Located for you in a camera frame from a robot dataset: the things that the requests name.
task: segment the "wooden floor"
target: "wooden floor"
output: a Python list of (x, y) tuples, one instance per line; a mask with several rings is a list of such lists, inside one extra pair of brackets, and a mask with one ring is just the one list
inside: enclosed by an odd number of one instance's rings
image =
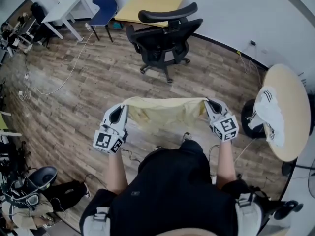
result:
[[(77, 22), (74, 27), (85, 41), (90, 32), (85, 29), (84, 23)], [(242, 106), (255, 98), (259, 91), (255, 70), (250, 75), (245, 74), (237, 54), (204, 40), (189, 39), (187, 57), (191, 63), (169, 67), (170, 76), (174, 79), (170, 85), (163, 73), (151, 70), (142, 75), (139, 72), (143, 62), (129, 43), (125, 30), (111, 30), (114, 43), (110, 42), (105, 28), (97, 28), (96, 31), (100, 41), (91, 36), (69, 80), (49, 96), (40, 94), (34, 87), (42, 92), (52, 92), (60, 87), (85, 44), (84, 41), (78, 43), (66, 28), (60, 30), (64, 40), (51, 39), (49, 50), (34, 45), (28, 53), (27, 67), (32, 81), (29, 100), (21, 101), (18, 97), (18, 92), (25, 90), (25, 56), (17, 53), (12, 59), (6, 58), (0, 70), (0, 78), (6, 78), (6, 110), (13, 114), (11, 118), (6, 118), (6, 122), (13, 130), (23, 134), (22, 139), (32, 152), (29, 164), (37, 168), (55, 166), (58, 183), (83, 180), (88, 173), (104, 181), (107, 155), (92, 147), (94, 132), (105, 111), (126, 98), (215, 97), (223, 100), (240, 121)], [(124, 148), (133, 151), (132, 157), (139, 160), (156, 145), (177, 148), (184, 133), (184, 130), (161, 130), (154, 135), (148, 134), (131, 121), (126, 128), (129, 137)], [(209, 148), (219, 143), (202, 120), (188, 131), (202, 145), (207, 156)], [(234, 158), (250, 141), (241, 128), (239, 136), (233, 140)], [(214, 149), (210, 156), (212, 174), (216, 171), (217, 159), (218, 150)], [(123, 160), (128, 181), (131, 182), (137, 174), (138, 162), (130, 161), (126, 152), (123, 152)], [(281, 164), (268, 144), (260, 139), (251, 143), (237, 160), (236, 171), (248, 184), (263, 188), (276, 199), (286, 182), (281, 175)], [(102, 188), (95, 178), (89, 178), (87, 184), (92, 193)], [(66, 222), (78, 229), (80, 215), (87, 203), (88, 200), (83, 198), (68, 210)]]

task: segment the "beige cap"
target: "beige cap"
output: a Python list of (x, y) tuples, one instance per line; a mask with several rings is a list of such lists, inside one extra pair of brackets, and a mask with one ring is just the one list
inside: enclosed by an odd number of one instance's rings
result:
[(181, 228), (171, 230), (156, 236), (217, 236), (216, 234), (199, 228)]

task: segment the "beige fabric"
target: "beige fabric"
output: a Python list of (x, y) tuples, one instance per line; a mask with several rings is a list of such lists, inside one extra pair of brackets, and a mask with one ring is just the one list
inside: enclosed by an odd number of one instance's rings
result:
[(181, 228), (168, 231), (157, 236), (217, 236), (216, 234), (199, 228)]
[[(34, 223), (34, 220), (32, 217), (39, 217), (42, 215), (47, 214), (48, 212), (53, 212), (53, 207), (48, 202), (48, 200), (45, 198), (43, 194), (39, 195), (39, 203), (40, 205), (35, 206), (35, 210), (33, 209), (20, 209), (17, 207), (13, 208), (12, 211), (12, 219), (14, 224), (17, 225), (19, 228), (24, 228), (24, 229), (34, 229), (36, 230), (37, 227)], [(2, 204), (2, 211), (6, 215), (9, 214), (9, 209), (10, 209), (11, 204), (9, 202), (3, 202)]]
[(205, 112), (207, 98), (151, 99), (133, 97), (122, 104), (129, 106), (128, 116), (141, 128), (156, 133), (159, 128), (172, 129), (178, 125), (192, 127)]

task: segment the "yellow table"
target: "yellow table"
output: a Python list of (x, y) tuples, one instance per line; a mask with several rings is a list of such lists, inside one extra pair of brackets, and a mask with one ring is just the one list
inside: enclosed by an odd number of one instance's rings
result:
[[(152, 12), (173, 11), (177, 10), (181, 6), (182, 1), (183, 0), (130, 0), (117, 13), (115, 20), (143, 24), (138, 18), (138, 13), (140, 10)], [(148, 25), (165, 27), (168, 25), (168, 23), (159, 22)]]
[[(272, 143), (269, 146), (280, 160), (293, 161), (302, 153), (309, 138), (311, 110), (307, 93), (300, 78), (281, 64), (268, 70), (263, 85), (275, 89), (284, 118), (284, 146), (278, 147)], [(270, 129), (266, 124), (264, 129), (268, 135)]]

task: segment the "office chair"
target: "office chair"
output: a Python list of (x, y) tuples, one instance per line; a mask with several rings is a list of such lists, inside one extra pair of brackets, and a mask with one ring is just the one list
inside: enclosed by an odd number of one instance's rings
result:
[[(193, 2), (185, 8), (170, 12), (150, 12), (141, 10), (138, 18), (141, 22), (151, 24), (168, 21), (168, 26), (148, 27), (135, 31), (133, 26), (128, 26), (127, 37), (134, 45), (137, 53), (140, 53), (145, 63), (140, 68), (142, 74), (145, 73), (149, 66), (162, 69), (166, 74), (167, 82), (173, 80), (168, 75), (167, 66), (179, 64), (182, 60), (189, 63), (190, 60), (185, 58), (189, 50), (187, 39), (202, 24), (202, 19), (192, 21), (187, 20), (187, 16), (198, 10), (197, 4)], [(165, 61), (166, 53), (171, 52), (174, 59)]]
[(46, 48), (49, 49), (49, 40), (55, 34), (45, 24), (42, 24), (42, 21), (45, 18), (45, 13), (42, 7), (36, 2), (31, 6), (31, 12), (39, 24), (39, 27), (34, 28), (31, 32), (31, 34), (34, 35), (33, 42), (41, 41), (44, 38), (42, 44), (46, 43)]
[(107, 34), (110, 38), (110, 41), (113, 43), (112, 36), (109, 33), (108, 23), (109, 21), (117, 14), (118, 6), (116, 0), (92, 0), (94, 4), (99, 7), (99, 11), (95, 16), (89, 21), (96, 38), (99, 40), (97, 33), (93, 26), (105, 26)]

